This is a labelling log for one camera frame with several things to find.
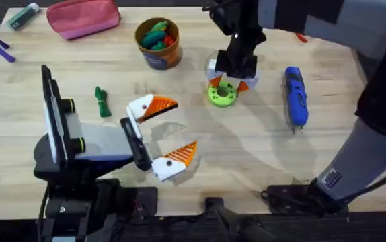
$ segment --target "table surface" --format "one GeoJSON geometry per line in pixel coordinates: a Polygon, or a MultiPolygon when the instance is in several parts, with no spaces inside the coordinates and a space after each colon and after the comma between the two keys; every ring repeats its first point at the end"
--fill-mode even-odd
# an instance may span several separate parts
{"type": "MultiPolygon", "coordinates": [[[[9,9],[5,20],[20,9],[9,9]]],[[[165,182],[133,164],[106,177],[125,186],[157,186],[159,215],[198,214],[207,196],[220,196],[235,212],[268,212],[258,191],[270,184],[307,183],[332,160],[349,135],[356,101],[364,89],[354,53],[343,46],[294,34],[264,30],[268,41],[256,49],[260,82],[230,108],[209,104],[204,66],[224,36],[200,8],[120,8],[122,23],[74,41],[48,25],[45,10],[20,32],[0,27],[16,63],[0,57],[0,218],[36,218],[45,183],[33,175],[33,150],[45,133],[40,65],[58,80],[63,97],[75,100],[82,122],[119,126],[128,102],[154,93],[179,108],[141,125],[154,155],[198,141],[187,171],[165,182]],[[173,69],[150,69],[133,38],[139,23],[163,16],[177,23],[183,59],[173,69]],[[293,135],[284,117],[283,71],[302,70],[309,121],[293,135]],[[93,96],[109,92],[112,117],[102,119],[93,96]]],[[[386,187],[357,199],[352,210],[386,210],[386,187]]]]}

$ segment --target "pink zipper bag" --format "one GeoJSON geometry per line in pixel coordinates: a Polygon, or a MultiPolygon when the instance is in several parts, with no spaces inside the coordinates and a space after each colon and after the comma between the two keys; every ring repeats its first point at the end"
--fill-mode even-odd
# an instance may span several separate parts
{"type": "Polygon", "coordinates": [[[69,40],[117,26],[114,0],[67,0],[48,8],[46,18],[55,32],[69,40]]]}

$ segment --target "green toy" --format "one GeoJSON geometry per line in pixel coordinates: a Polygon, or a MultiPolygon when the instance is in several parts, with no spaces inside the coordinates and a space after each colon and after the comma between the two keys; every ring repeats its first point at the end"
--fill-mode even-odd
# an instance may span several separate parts
{"type": "Polygon", "coordinates": [[[142,47],[146,49],[150,49],[155,45],[159,40],[163,40],[166,36],[166,32],[164,31],[154,31],[147,34],[142,39],[142,47]]]}
{"type": "Polygon", "coordinates": [[[165,21],[158,22],[157,24],[153,25],[151,30],[148,33],[154,32],[154,31],[166,31],[169,23],[165,21]]]}
{"type": "Polygon", "coordinates": [[[155,44],[151,50],[164,50],[166,49],[166,44],[163,41],[158,41],[157,44],[155,44]]]}
{"type": "Polygon", "coordinates": [[[209,101],[220,108],[232,105],[237,97],[236,88],[224,80],[220,80],[219,87],[210,85],[208,88],[209,101]]]}
{"type": "Polygon", "coordinates": [[[96,87],[94,96],[98,99],[100,117],[105,118],[111,116],[111,111],[106,103],[106,99],[108,98],[106,91],[101,90],[100,87],[96,87]]]}

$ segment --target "blue screwdriver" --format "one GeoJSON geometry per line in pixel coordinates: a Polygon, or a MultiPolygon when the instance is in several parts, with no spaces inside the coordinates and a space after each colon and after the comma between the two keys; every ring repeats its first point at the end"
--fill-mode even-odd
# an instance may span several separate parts
{"type": "Polygon", "coordinates": [[[296,127],[303,128],[308,121],[307,94],[305,93],[305,85],[298,67],[287,67],[285,79],[288,115],[293,134],[295,134],[296,127]]]}

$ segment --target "blue label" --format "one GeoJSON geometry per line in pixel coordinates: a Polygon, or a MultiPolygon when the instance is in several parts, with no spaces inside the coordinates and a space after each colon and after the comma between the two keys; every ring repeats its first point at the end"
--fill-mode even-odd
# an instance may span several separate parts
{"type": "Polygon", "coordinates": [[[167,61],[163,58],[155,56],[154,54],[143,52],[145,60],[147,60],[148,64],[151,65],[154,69],[158,70],[166,70],[167,69],[167,61]]]}

